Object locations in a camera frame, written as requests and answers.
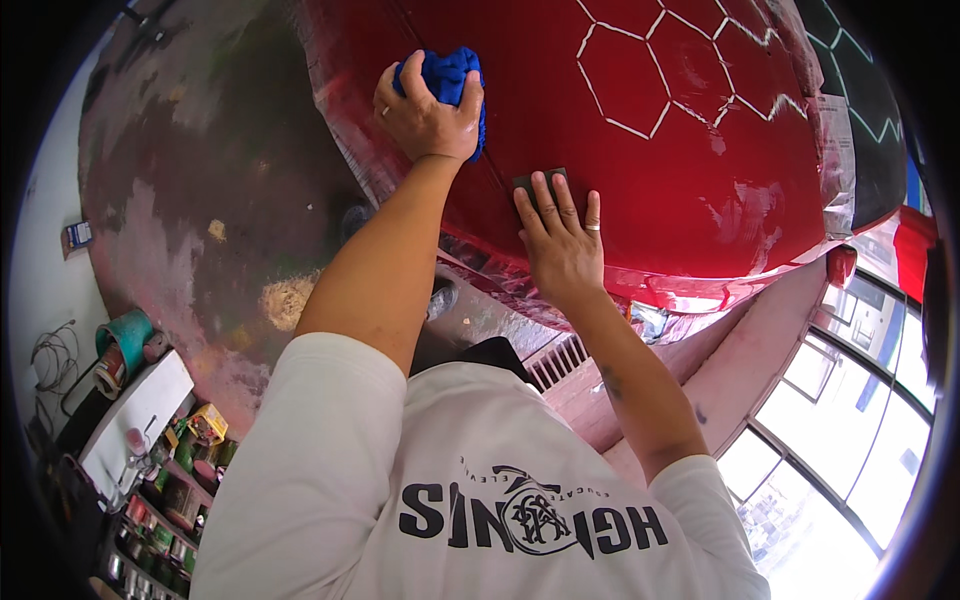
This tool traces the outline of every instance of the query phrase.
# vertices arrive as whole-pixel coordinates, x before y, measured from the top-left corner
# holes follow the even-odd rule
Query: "person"
[[[684,392],[604,290],[600,196],[518,189],[540,294],[603,374],[645,473],[620,479],[512,372],[407,379],[446,194],[484,91],[430,94],[418,51],[373,118],[413,167],[311,294],[204,529],[194,598],[762,598],[749,543]],[[534,210],[535,201],[540,213]]]

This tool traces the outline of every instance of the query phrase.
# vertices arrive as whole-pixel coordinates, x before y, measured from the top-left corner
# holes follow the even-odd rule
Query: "blue microfiber towel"
[[[394,89],[404,98],[407,95],[403,92],[403,85],[400,84],[400,71],[403,70],[406,61],[407,59],[404,59],[396,66],[396,71],[394,71]],[[480,59],[477,58],[477,53],[469,48],[461,46],[445,58],[438,57],[437,53],[431,50],[424,51],[423,68],[420,73],[430,93],[444,104],[460,106],[460,98],[464,93],[464,81],[467,80],[467,73],[470,71],[480,71],[480,85],[483,85]],[[477,149],[470,157],[470,162],[476,162],[477,158],[480,157],[486,138],[487,101],[484,101],[483,106],[480,107],[480,131],[477,137]]]

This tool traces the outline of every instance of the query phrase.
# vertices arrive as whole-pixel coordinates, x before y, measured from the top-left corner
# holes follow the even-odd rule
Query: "tattoo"
[[[604,387],[607,388],[607,396],[616,402],[623,401],[623,393],[620,390],[620,378],[616,376],[610,367],[600,367],[600,376],[603,377]]]

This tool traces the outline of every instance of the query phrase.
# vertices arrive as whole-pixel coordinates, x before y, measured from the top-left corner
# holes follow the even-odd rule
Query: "yellow container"
[[[216,445],[227,435],[227,421],[213,404],[204,404],[186,422],[186,426],[202,444]]]

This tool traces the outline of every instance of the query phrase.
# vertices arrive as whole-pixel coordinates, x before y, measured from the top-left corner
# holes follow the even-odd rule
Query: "white t-shirt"
[[[409,381],[311,333],[277,362],[192,598],[767,598],[716,462],[643,490],[513,373]]]

